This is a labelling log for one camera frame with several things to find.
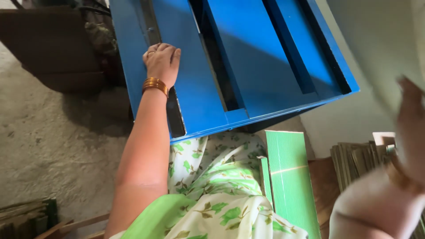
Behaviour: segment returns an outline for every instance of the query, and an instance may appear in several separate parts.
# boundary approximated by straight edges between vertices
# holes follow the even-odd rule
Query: bangle
[[[151,88],[151,87],[157,88],[158,90],[162,91],[165,94],[165,96],[167,96],[168,98],[168,88],[166,87],[165,83],[162,82],[160,79],[153,78],[153,77],[147,78],[144,81],[142,86],[142,94],[145,92],[147,88]]]
[[[414,181],[404,173],[396,154],[393,155],[392,161],[385,166],[385,170],[390,181],[403,191],[408,191],[413,194],[425,193],[420,183]]]

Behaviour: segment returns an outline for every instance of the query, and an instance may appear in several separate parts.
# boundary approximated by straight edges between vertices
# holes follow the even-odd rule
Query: concrete floor
[[[0,8],[14,7],[0,0]],[[304,131],[299,117],[272,129]],[[51,196],[61,217],[107,213],[130,130],[43,86],[0,43],[0,207]],[[307,148],[314,159],[308,141]]]

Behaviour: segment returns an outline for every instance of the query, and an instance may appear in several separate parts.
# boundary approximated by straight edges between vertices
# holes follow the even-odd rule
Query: woman's left hand
[[[177,79],[181,49],[166,43],[150,46],[143,54],[147,77],[158,78],[170,89]]]

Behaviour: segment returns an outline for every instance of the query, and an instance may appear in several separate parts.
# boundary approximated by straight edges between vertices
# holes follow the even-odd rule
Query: white wall
[[[395,79],[404,74],[421,86],[424,82],[410,1],[316,2],[361,89],[301,115],[320,158],[329,156],[338,142],[366,142],[373,139],[374,131],[394,131],[401,96]]]

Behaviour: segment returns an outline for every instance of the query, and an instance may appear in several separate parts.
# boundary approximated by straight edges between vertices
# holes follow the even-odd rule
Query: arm
[[[407,79],[400,86],[403,102],[396,136],[400,163],[406,175],[425,185],[422,92]],[[350,185],[337,199],[331,215],[330,238],[409,238],[424,206],[423,194],[399,188],[379,168]]]
[[[174,85],[180,49],[164,43],[153,45],[143,61],[148,77],[159,78],[168,88]],[[166,103],[166,96],[156,88],[146,89],[142,96],[118,167],[106,239],[126,230],[150,203],[167,194],[170,135]]]

